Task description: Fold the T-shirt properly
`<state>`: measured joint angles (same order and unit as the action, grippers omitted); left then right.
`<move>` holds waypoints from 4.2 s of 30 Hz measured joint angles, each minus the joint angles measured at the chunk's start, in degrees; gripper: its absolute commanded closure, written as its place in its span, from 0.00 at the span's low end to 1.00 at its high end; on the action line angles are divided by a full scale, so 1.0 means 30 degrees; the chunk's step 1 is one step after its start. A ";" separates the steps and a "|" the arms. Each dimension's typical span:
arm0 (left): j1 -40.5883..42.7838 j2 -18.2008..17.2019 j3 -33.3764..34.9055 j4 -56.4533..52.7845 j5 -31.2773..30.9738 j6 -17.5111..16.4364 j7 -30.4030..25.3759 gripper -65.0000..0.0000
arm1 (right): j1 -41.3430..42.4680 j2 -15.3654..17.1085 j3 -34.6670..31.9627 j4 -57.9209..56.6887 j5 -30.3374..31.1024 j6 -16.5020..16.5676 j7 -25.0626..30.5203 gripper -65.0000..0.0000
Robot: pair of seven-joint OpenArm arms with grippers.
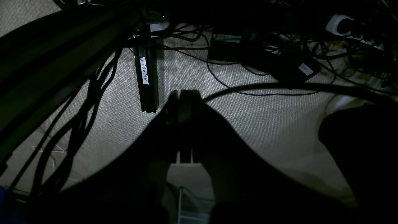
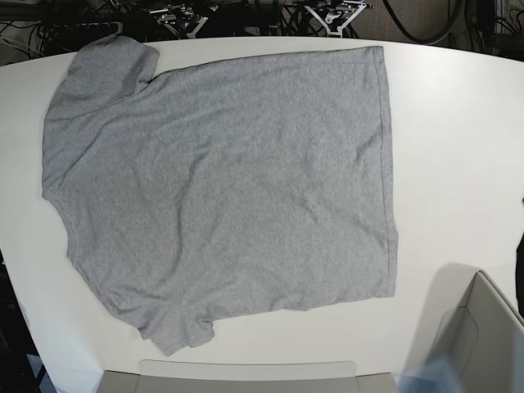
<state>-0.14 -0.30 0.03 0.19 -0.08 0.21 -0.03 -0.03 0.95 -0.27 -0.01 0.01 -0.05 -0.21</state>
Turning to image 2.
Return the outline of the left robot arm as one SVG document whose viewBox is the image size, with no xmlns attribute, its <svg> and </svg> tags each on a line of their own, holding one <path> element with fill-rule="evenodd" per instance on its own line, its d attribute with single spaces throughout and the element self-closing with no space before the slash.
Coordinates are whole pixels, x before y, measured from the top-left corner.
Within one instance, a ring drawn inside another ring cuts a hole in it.
<svg viewBox="0 0 524 393">
<path fill-rule="evenodd" d="M 372 9 L 365 1 L 305 1 L 304 9 L 326 30 L 328 37 L 342 38 L 346 29 L 362 12 Z"/>
</svg>

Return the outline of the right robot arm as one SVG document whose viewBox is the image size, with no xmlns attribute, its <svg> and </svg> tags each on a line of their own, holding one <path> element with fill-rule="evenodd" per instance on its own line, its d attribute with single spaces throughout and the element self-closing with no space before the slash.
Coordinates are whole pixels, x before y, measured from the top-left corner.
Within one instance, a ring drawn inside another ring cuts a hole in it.
<svg viewBox="0 0 524 393">
<path fill-rule="evenodd" d="M 210 18 L 209 9 L 195 1 L 170 1 L 153 7 L 148 14 L 177 39 L 195 39 Z"/>
</svg>

